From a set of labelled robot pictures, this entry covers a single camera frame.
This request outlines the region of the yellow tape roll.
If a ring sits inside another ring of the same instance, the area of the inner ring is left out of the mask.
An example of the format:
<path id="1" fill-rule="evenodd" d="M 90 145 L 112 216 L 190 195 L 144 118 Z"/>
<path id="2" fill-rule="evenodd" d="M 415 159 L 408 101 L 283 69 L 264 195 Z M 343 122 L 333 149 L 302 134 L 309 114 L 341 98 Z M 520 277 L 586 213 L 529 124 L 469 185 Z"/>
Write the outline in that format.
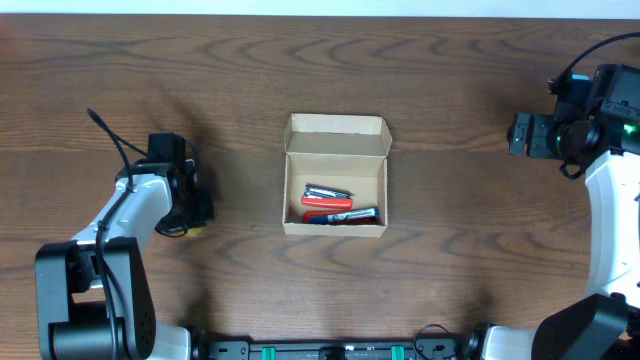
<path id="1" fill-rule="evenodd" d="M 205 227 L 191 228 L 191 229 L 188 230 L 186 235 L 188 237 L 198 237 L 198 236 L 201 236 L 204 233 L 205 230 L 206 230 Z"/>

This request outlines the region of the red and black multitool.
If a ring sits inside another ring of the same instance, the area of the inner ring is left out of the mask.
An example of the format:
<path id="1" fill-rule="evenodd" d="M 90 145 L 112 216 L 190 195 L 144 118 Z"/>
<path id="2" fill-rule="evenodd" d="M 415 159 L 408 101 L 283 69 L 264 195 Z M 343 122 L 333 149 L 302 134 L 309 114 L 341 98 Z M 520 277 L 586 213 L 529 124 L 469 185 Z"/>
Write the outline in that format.
<path id="1" fill-rule="evenodd" d="M 353 200 L 349 192 L 307 184 L 301 197 L 305 206 L 326 209 L 351 209 Z"/>

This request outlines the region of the cardboard box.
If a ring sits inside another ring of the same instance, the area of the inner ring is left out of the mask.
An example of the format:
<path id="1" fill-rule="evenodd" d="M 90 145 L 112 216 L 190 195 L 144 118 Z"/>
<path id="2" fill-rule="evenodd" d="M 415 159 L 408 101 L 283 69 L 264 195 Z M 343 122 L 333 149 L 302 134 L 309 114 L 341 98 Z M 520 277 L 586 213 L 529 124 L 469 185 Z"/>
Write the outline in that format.
<path id="1" fill-rule="evenodd" d="M 374 237 L 388 227 L 388 155 L 392 135 L 379 116 L 294 113 L 284 130 L 285 180 L 282 226 L 287 235 Z M 303 201 L 313 188 L 347 195 L 360 219 L 313 224 L 309 211 L 326 208 Z"/>

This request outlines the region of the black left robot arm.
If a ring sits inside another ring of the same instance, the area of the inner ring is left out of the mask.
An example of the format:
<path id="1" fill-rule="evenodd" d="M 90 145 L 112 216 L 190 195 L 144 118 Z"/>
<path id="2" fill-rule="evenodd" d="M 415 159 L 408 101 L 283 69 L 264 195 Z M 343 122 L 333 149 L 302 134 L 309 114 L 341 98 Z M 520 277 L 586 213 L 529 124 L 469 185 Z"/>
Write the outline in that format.
<path id="1" fill-rule="evenodd" d="M 204 359 L 200 331 L 157 320 L 142 252 L 212 219 L 194 160 L 147 158 L 125 168 L 94 220 L 35 256 L 44 359 Z"/>

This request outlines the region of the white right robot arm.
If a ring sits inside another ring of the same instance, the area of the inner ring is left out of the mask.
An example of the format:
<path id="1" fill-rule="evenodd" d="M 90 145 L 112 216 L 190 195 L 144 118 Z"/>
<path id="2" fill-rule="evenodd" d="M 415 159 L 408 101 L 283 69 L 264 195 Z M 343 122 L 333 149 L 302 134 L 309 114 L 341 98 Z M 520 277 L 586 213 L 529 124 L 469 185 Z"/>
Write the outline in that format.
<path id="1" fill-rule="evenodd" d="M 549 84 L 552 114 L 519 113 L 514 156 L 558 160 L 583 179 L 591 211 L 589 275 L 582 300 L 535 329 L 488 325 L 472 359 L 636 359 L 639 356 L 639 71 L 603 64 Z"/>

